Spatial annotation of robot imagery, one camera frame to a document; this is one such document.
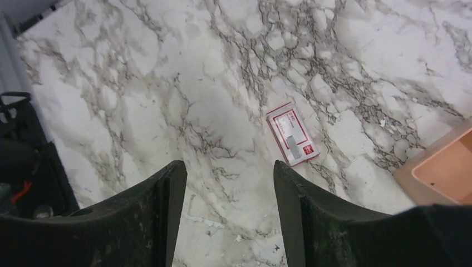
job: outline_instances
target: scuffed black surface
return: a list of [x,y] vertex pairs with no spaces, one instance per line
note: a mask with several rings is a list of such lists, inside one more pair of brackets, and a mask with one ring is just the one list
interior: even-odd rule
[[68,217],[0,215],[0,266],[171,267],[185,184],[185,165],[174,161]]
[[290,267],[472,266],[472,207],[390,216],[344,201],[281,161],[274,184]]

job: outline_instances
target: orange box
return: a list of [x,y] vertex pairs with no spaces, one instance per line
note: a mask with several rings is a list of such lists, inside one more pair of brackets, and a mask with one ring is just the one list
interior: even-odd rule
[[472,204],[472,118],[409,159],[394,178],[419,205]]

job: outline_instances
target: gray wall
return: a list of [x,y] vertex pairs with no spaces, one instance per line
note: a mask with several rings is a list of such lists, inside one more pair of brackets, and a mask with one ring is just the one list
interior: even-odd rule
[[57,2],[58,0],[0,0],[0,10],[10,15],[16,22],[23,23]]

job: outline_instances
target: gray marble veining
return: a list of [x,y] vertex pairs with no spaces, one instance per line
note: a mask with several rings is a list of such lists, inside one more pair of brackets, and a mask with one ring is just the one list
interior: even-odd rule
[[183,159],[174,266],[286,266],[267,111],[303,114],[308,180],[408,209],[391,173],[472,114],[471,19],[463,1],[74,0],[18,45],[81,206]]

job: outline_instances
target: red wire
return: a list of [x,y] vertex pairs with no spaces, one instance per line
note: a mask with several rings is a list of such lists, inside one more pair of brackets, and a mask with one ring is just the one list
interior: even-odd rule
[[24,194],[26,194],[26,192],[30,189],[31,185],[33,183],[31,182],[28,182],[28,181],[24,181],[24,187],[23,187],[23,190],[19,193],[17,193],[13,198],[12,198],[12,202],[14,204],[16,204],[16,201]]

